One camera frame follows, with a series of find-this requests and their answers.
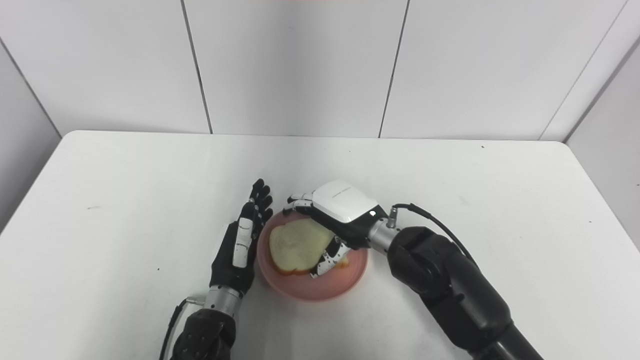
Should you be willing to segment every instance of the black robot forearm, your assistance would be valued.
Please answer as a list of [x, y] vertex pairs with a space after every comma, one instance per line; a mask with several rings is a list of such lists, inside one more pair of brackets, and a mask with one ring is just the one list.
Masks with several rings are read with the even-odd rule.
[[542, 360], [480, 269], [444, 236], [407, 227], [388, 248], [393, 276], [420, 295], [457, 347], [478, 360]]

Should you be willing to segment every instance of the robotic arm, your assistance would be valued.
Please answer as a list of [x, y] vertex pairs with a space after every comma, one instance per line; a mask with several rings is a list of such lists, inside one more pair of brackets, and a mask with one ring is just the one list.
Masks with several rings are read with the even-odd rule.
[[[238, 221], [227, 228], [211, 266], [204, 306], [188, 317], [175, 342], [173, 360], [229, 359], [240, 302], [253, 282], [257, 237], [273, 214], [268, 194], [269, 187], [258, 180]], [[373, 248], [387, 257], [392, 275], [418, 294], [451, 342], [475, 360], [542, 360], [471, 255], [428, 212], [414, 204], [396, 204], [388, 215], [375, 200], [340, 180], [312, 193], [294, 194], [287, 202], [285, 215], [292, 211], [309, 215], [336, 235], [312, 276], [328, 271], [346, 253], [344, 249]], [[399, 208], [434, 221], [453, 242], [427, 227], [397, 228]]]
[[[398, 208], [433, 220], [454, 240], [427, 227], [396, 227]], [[515, 327], [509, 307], [458, 239], [413, 204], [381, 206], [344, 181], [293, 195], [284, 209], [311, 216], [352, 249], [387, 257], [391, 274], [409, 286], [457, 347], [476, 360], [542, 360]]]

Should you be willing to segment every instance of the silver metal cylinder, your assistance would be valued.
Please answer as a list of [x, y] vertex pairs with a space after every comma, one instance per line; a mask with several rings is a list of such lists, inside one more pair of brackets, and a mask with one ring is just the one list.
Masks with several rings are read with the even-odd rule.
[[396, 220], [398, 218], [398, 208], [391, 208], [389, 212], [389, 220], [387, 220], [387, 227], [393, 229], [396, 227]]
[[240, 293], [236, 290], [228, 286], [214, 285], [209, 288], [207, 298], [204, 300], [204, 308], [225, 313], [237, 322], [241, 301]]
[[367, 239], [369, 240], [369, 245], [374, 250], [384, 254], [387, 256], [387, 251], [391, 246], [391, 242], [396, 237], [396, 234], [400, 231], [398, 228], [389, 228], [387, 227], [388, 220], [386, 218], [380, 219], [377, 221], [369, 230], [369, 235]]

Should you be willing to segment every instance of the black cable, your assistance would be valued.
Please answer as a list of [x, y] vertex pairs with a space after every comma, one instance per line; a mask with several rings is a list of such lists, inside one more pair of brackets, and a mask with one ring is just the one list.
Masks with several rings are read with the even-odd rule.
[[442, 231], [444, 231], [449, 237], [450, 239], [456, 244], [456, 246], [458, 246], [458, 248], [460, 249], [460, 251], [462, 251], [462, 253], [467, 257], [467, 259], [471, 260], [471, 262], [478, 267], [478, 265], [476, 264], [476, 261], [474, 260], [474, 258], [471, 256], [471, 254], [469, 253], [469, 251], [467, 250], [467, 248], [462, 245], [462, 242], [458, 239], [458, 237], [456, 235], [453, 234], [453, 232], [451, 230], [449, 230], [449, 228], [441, 223], [441, 221], [439, 221], [436, 217], [434, 217], [430, 212], [426, 211], [425, 209], [422, 209], [420, 206], [411, 203], [411, 204], [396, 204], [394, 205], [394, 208], [398, 208], [398, 209], [407, 209], [411, 212], [414, 212], [430, 221], [432, 221], [434, 224], [436, 224], [439, 228], [442, 229]]
[[184, 308], [184, 305], [187, 303], [187, 299], [184, 299], [180, 302], [178, 306], [173, 310], [173, 315], [171, 315], [171, 320], [169, 320], [169, 326], [166, 330], [166, 334], [164, 335], [164, 341], [162, 342], [162, 350], [160, 350], [160, 360], [164, 360], [164, 353], [166, 352], [166, 346], [169, 342], [169, 337], [171, 336], [171, 330], [175, 326], [175, 322], [178, 321], [178, 317], [180, 317], [180, 313]]

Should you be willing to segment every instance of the bread slice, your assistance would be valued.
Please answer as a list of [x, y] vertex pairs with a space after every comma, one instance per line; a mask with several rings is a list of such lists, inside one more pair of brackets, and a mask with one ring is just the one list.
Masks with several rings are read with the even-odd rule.
[[[320, 260], [333, 233], [310, 218], [275, 227], [269, 235], [269, 250], [282, 275], [307, 274]], [[347, 266], [346, 257], [337, 267]]]

